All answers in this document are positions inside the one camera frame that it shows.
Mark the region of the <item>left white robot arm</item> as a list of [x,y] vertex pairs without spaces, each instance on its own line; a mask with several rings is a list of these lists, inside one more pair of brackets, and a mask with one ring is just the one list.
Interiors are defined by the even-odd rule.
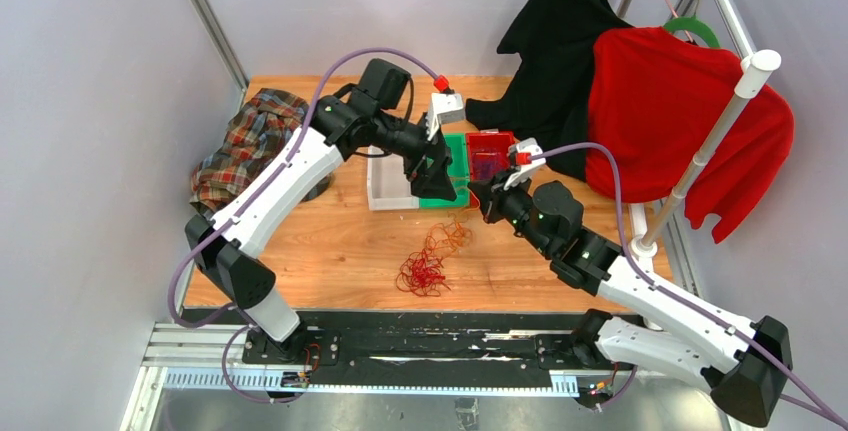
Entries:
[[406,70],[370,60],[358,82],[317,100],[290,143],[237,198],[211,218],[196,216],[185,227],[192,263],[264,333],[268,351],[283,364],[304,356],[305,327],[259,257],[310,191],[360,149],[373,146],[401,158],[413,196],[457,197],[441,128],[464,119],[463,99],[438,76],[427,111],[413,122],[391,113],[410,87]]

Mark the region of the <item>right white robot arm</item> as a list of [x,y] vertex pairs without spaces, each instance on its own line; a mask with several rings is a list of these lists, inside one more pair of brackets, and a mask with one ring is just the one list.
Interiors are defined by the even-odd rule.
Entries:
[[560,281],[660,327],[639,328],[590,310],[571,341],[580,365],[594,368],[607,359],[662,373],[705,392],[735,420],[768,426],[793,366],[781,321],[733,314],[633,266],[625,249],[583,226],[583,205],[559,181],[530,192],[525,183],[509,187],[493,178],[469,189],[484,221],[507,221]]

